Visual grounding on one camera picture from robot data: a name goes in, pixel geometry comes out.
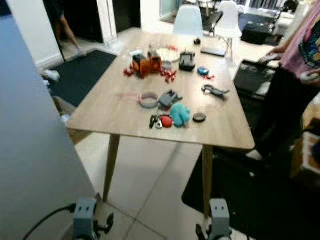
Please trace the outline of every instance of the wooden table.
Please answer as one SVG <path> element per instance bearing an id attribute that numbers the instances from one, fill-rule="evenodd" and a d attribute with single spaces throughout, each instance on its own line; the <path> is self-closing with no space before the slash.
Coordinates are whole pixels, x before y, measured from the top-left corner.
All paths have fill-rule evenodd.
<path id="1" fill-rule="evenodd" d="M 203 38 L 201 46 L 210 46 L 210 38 Z M 150 74 L 145 79 L 126 77 L 123 70 L 130 64 L 129 52 L 140 48 L 145 56 L 151 42 L 161 46 L 175 45 L 180 50 L 195 52 L 196 68 L 193 72 L 178 71 L 174 83 L 167 84 L 160 74 Z M 110 134 L 103 200 L 107 201 L 114 174 L 120 136 L 149 138 L 181 143 L 202 144 L 203 200 L 205 216 L 210 213 L 212 191 L 213 147 L 252 149 L 254 140 L 241 106 L 236 88 L 230 79 L 224 58 L 200 53 L 201 46 L 194 45 L 191 37 L 139 32 L 118 56 L 98 83 L 83 100 L 68 121 L 68 128 Z M 215 75 L 214 81 L 204 80 L 197 67 L 207 67 Z M 173 65 L 179 69 L 179 63 Z M 221 90 L 230 90 L 225 101 L 201 91 L 204 84 Z M 161 112 L 142 108 L 134 102 L 135 95 L 146 91 L 160 96 L 167 90 L 176 90 L 181 101 L 193 114 L 202 112 L 203 123 L 189 122 L 188 128 L 149 129 L 150 117 Z"/>

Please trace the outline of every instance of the table leg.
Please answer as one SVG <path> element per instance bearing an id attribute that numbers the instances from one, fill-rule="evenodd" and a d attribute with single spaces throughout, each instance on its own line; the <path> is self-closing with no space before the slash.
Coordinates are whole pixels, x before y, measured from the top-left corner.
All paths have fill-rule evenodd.
<path id="1" fill-rule="evenodd" d="M 213 147 L 202 146 L 202 184 L 203 184 L 203 208 L 204 217 L 210 214 L 210 198 L 212 192 L 212 172 L 213 172 Z"/>
<path id="2" fill-rule="evenodd" d="M 118 155 L 120 135 L 110 134 L 108 156 L 106 159 L 106 172 L 104 178 L 103 201 L 106 203 L 111 186 L 112 177 L 114 175 L 116 160 Z"/>

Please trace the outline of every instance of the blue roll of tape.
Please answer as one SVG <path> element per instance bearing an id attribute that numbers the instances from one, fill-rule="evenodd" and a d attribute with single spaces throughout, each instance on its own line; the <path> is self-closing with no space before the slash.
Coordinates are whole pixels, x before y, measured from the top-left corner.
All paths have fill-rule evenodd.
<path id="1" fill-rule="evenodd" d="M 205 68 L 203 66 L 201 67 L 198 67 L 198 74 L 200 74 L 201 76 L 206 76 L 209 74 L 209 69 L 208 68 Z"/>

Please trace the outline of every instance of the person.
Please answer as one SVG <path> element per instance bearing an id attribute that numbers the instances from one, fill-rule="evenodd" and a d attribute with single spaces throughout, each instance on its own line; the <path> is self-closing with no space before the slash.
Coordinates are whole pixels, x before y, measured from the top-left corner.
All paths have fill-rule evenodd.
<path id="1" fill-rule="evenodd" d="M 52 27 L 54 28 L 55 36 L 58 41 L 58 44 L 61 45 L 61 32 L 62 29 L 65 32 L 66 36 L 75 46 L 79 54 L 82 53 L 77 39 L 69 27 L 67 19 L 64 12 L 64 0 L 43 0 L 46 11 L 48 13 L 49 20 Z"/>
<path id="2" fill-rule="evenodd" d="M 263 160 L 289 140 L 299 126 L 309 103 L 320 90 L 320 77 L 306 84 L 302 73 L 320 76 L 320 0 L 304 18 L 296 32 L 270 54 L 283 54 L 280 67 L 265 96 L 262 113 L 252 131 L 255 149 L 246 156 Z"/>

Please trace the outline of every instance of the black round object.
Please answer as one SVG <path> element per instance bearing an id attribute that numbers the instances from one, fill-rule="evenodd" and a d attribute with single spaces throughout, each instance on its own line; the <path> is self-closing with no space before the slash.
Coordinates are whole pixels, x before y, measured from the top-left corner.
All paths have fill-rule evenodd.
<path id="1" fill-rule="evenodd" d="M 196 113 L 193 115 L 193 121 L 196 123 L 203 123 L 206 120 L 207 116 L 204 113 Z"/>
<path id="2" fill-rule="evenodd" d="M 195 45 L 200 45 L 200 44 L 201 44 L 200 38 L 197 38 L 197 39 L 193 40 L 193 43 L 194 43 Z"/>

